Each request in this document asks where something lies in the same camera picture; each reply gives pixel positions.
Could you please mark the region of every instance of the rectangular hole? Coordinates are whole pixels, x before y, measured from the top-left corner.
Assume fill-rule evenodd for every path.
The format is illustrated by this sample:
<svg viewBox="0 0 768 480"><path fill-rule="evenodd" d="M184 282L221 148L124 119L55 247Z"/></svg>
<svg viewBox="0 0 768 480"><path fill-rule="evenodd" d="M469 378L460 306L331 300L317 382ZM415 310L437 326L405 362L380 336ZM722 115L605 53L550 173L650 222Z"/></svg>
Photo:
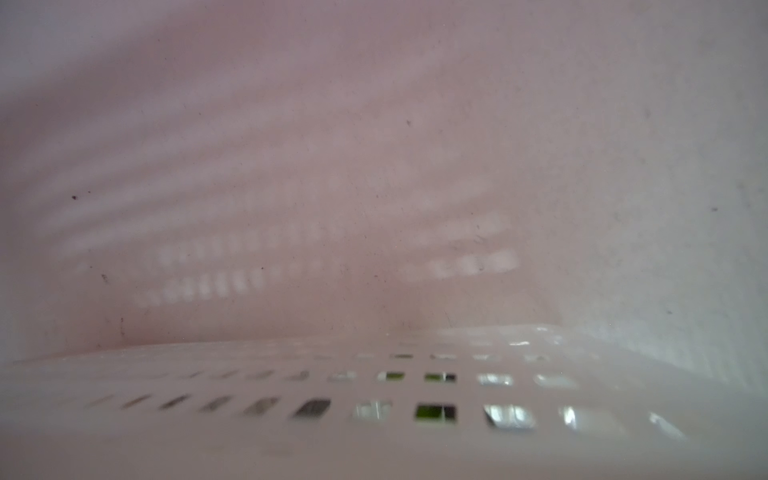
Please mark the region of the rectangular hole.
<svg viewBox="0 0 768 480"><path fill-rule="evenodd" d="M249 373L245 376L246 380L264 380L275 373L274 370L264 370L262 372Z"/></svg>
<svg viewBox="0 0 768 480"><path fill-rule="evenodd" d="M450 404L419 403L413 417L417 422L455 423L456 407Z"/></svg>
<svg viewBox="0 0 768 480"><path fill-rule="evenodd" d="M392 408L392 402L389 400L359 403L355 406L352 417L367 422L383 422L389 416L389 410Z"/></svg>
<svg viewBox="0 0 768 480"><path fill-rule="evenodd" d="M202 409L200 409L201 412L215 412L219 407L224 405L225 403L229 402L232 399L232 395L225 395L220 396L216 399L211 400L205 406L203 406Z"/></svg>
<svg viewBox="0 0 768 480"><path fill-rule="evenodd" d="M351 382L357 378L357 374L354 372L338 372L333 373L328 377L329 382Z"/></svg>
<svg viewBox="0 0 768 480"><path fill-rule="evenodd" d="M96 399L96 400L94 400L93 402L91 402L91 403L88 403L88 404L85 406L85 408L86 408L86 409L89 409L89 408L91 408L91 407L95 407L96 405L100 405L100 404L102 404L102 403L104 403L104 402L108 402L108 401L112 400L113 398L114 398L114 395L107 395L107 396L103 396L103 397L101 397L100 399Z"/></svg>
<svg viewBox="0 0 768 480"><path fill-rule="evenodd" d="M544 363L550 361L550 358L547 355L526 355L523 358L526 363Z"/></svg>
<svg viewBox="0 0 768 480"><path fill-rule="evenodd" d="M456 355L452 353L433 353L429 358L433 360L456 360Z"/></svg>
<svg viewBox="0 0 768 480"><path fill-rule="evenodd" d="M380 382L399 382L406 377L405 372L380 372L376 379Z"/></svg>
<svg viewBox="0 0 768 480"><path fill-rule="evenodd" d="M186 400L188 398L190 398L189 395L178 396L175 399L171 399L171 400L165 402L163 405L161 405L160 406L160 410L172 409L173 407L175 407L176 405L182 403L184 400Z"/></svg>
<svg viewBox="0 0 768 480"><path fill-rule="evenodd" d="M243 415L253 417L262 416L266 413L267 410L274 407L275 404L279 402L279 400L280 397L266 397L263 399L258 399L247 409L243 410Z"/></svg>
<svg viewBox="0 0 768 480"><path fill-rule="evenodd" d="M303 380L306 380L309 377L310 377L310 371L302 370L301 372L298 372L294 375L287 376L286 380L290 380L291 382L302 382Z"/></svg>
<svg viewBox="0 0 768 480"><path fill-rule="evenodd" d="M534 381L546 389L576 390L578 384L567 375L536 375Z"/></svg>
<svg viewBox="0 0 768 480"><path fill-rule="evenodd" d="M293 417L295 419L319 419L330 406L330 399L311 399L296 410Z"/></svg>
<svg viewBox="0 0 768 480"><path fill-rule="evenodd" d="M627 431L607 410L566 406L560 409L565 426L576 433L596 437L624 437Z"/></svg>
<svg viewBox="0 0 768 480"><path fill-rule="evenodd" d="M424 381L437 383L456 383L456 374L448 372L425 373Z"/></svg>
<svg viewBox="0 0 768 480"><path fill-rule="evenodd" d="M511 375L500 373L481 373L478 375L478 382L484 386L512 386L514 383Z"/></svg>
<svg viewBox="0 0 768 480"><path fill-rule="evenodd" d="M140 396L140 397L137 397L137 398L135 398L135 399L131 400L130 402L126 402L126 403L124 403L124 404L123 404L123 406L122 406L121 408L122 408L123 410L125 410L125 409L129 409L129 408L130 408L130 407L132 407L132 406L135 406L135 405L138 405L139 403L142 403L144 400L146 400L146 399L150 398L151 396L152 396L152 395L142 395L142 396Z"/></svg>
<svg viewBox="0 0 768 480"><path fill-rule="evenodd" d="M531 430L536 421L528 409L517 405L486 405L485 419L495 429Z"/></svg>
<svg viewBox="0 0 768 480"><path fill-rule="evenodd" d="M482 353L480 355L473 355L472 358L480 362L497 362L498 361L498 355L485 354L485 353Z"/></svg>
<svg viewBox="0 0 768 480"><path fill-rule="evenodd" d="M237 374L237 370L230 370L229 372L221 373L220 375L211 376L212 379L224 380Z"/></svg>

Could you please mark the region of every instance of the white plastic surface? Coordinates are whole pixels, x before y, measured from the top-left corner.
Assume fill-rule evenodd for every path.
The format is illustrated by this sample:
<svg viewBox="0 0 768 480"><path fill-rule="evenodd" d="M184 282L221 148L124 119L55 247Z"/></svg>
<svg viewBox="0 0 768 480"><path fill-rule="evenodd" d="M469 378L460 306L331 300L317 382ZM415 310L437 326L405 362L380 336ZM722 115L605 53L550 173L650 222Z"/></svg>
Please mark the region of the white plastic surface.
<svg viewBox="0 0 768 480"><path fill-rule="evenodd" d="M192 343L0 372L3 478L742 478L765 402L555 326Z"/></svg>

